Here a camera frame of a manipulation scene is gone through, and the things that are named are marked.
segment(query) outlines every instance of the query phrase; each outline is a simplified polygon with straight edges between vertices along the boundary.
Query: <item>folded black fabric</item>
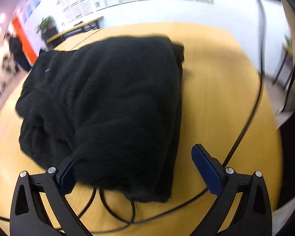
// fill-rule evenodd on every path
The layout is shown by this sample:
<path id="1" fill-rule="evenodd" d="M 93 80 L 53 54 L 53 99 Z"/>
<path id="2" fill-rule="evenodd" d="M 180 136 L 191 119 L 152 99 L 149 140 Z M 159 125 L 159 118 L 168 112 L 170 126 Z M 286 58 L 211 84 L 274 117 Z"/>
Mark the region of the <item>folded black fabric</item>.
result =
<path id="1" fill-rule="evenodd" d="M 115 37 L 41 54 L 16 104 L 22 151 L 45 169 L 72 156 L 77 181 L 165 202 L 183 60 L 183 46 L 166 37 Z"/>

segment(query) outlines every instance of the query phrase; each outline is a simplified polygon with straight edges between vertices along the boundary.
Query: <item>round table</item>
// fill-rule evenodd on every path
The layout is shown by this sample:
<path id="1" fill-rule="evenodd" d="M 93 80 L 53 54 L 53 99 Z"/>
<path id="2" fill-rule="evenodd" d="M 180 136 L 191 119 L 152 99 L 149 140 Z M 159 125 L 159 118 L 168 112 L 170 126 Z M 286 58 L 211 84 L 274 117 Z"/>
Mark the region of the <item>round table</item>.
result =
<path id="1" fill-rule="evenodd" d="M 118 26 L 77 35 L 60 44 L 57 50 L 78 49 L 111 36 L 167 35 L 185 46 L 183 63 L 183 112 L 180 144 L 175 163 L 172 196 L 167 203 L 136 203 L 135 221 L 140 221 L 191 199 L 206 186 L 191 160 L 191 147 L 201 143 L 221 163 L 235 142 L 252 109 L 258 93 L 259 77 L 238 42 L 226 30 L 190 23 L 149 23 Z M 22 83 L 14 90 L 0 113 L 0 216 L 9 217 L 16 180 L 21 171 L 42 173 L 24 155 L 18 143 L 22 119 L 15 112 Z M 264 90 L 257 114 L 229 166 L 236 172 L 262 172 L 272 209 L 279 197 L 282 177 L 282 151 L 274 114 Z M 91 196 L 92 188 L 77 184 L 66 198 L 79 213 Z M 131 217 L 129 201 L 118 192 L 105 192 L 108 205 L 124 219 Z M 215 195 L 207 192 L 188 206 L 156 220 L 132 225 L 105 235 L 183 235 L 188 236 L 210 209 Z M 225 229 L 238 205 L 240 194 L 221 229 Z M 43 196 L 47 213 L 54 226 L 59 226 Z M 110 230 L 124 224 L 113 218 L 100 202 L 98 193 L 81 218 L 90 231 Z M 8 223 L 0 221 L 8 232 Z"/>

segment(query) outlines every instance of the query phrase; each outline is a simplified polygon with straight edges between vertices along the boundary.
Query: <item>metal screw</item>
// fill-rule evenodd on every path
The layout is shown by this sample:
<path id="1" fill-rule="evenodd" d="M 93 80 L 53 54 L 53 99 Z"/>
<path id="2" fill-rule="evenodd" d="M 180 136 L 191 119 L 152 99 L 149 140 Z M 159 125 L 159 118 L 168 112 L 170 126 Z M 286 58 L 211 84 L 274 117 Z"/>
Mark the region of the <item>metal screw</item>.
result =
<path id="1" fill-rule="evenodd" d="M 21 173 L 20 173 L 20 177 L 25 177 L 26 176 L 26 171 L 22 171 Z"/>
<path id="2" fill-rule="evenodd" d="M 256 171 L 256 176 L 262 177 L 262 173 L 260 171 Z"/>
<path id="3" fill-rule="evenodd" d="M 51 167 L 48 169 L 48 173 L 49 174 L 52 174 L 52 173 L 55 173 L 56 172 L 56 168 L 55 167 Z"/>
<path id="4" fill-rule="evenodd" d="M 234 170 L 232 168 L 226 168 L 225 171 L 226 171 L 227 174 L 233 174 L 234 173 Z"/>

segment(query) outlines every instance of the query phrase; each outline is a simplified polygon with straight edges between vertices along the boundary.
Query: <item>red object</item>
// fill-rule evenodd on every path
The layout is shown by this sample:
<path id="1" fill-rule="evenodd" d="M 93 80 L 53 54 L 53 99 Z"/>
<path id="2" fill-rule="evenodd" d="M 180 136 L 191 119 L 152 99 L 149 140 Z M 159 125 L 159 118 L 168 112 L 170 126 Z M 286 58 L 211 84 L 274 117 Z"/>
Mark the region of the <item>red object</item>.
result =
<path id="1" fill-rule="evenodd" d="M 16 36 L 19 37 L 19 39 L 21 40 L 24 53 L 27 55 L 30 62 L 32 64 L 34 64 L 37 59 L 37 56 L 31 46 L 30 42 L 27 39 L 27 36 L 20 24 L 20 21 L 18 20 L 17 17 L 15 17 L 12 19 L 11 23 L 12 23 L 12 26 L 14 27 L 15 32 L 16 32 Z"/>

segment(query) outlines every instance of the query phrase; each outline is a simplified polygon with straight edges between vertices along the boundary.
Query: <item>person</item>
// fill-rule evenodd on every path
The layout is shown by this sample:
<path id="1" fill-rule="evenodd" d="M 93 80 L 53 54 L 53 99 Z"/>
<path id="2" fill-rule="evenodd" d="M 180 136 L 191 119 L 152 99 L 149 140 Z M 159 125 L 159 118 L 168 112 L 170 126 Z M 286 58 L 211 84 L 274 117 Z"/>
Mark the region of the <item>person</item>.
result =
<path id="1" fill-rule="evenodd" d="M 22 43 L 18 37 L 12 37 L 9 33 L 4 35 L 4 40 L 7 40 L 9 44 L 10 52 L 14 60 L 26 71 L 32 69 L 31 65 L 27 61 L 27 58 L 22 50 Z"/>

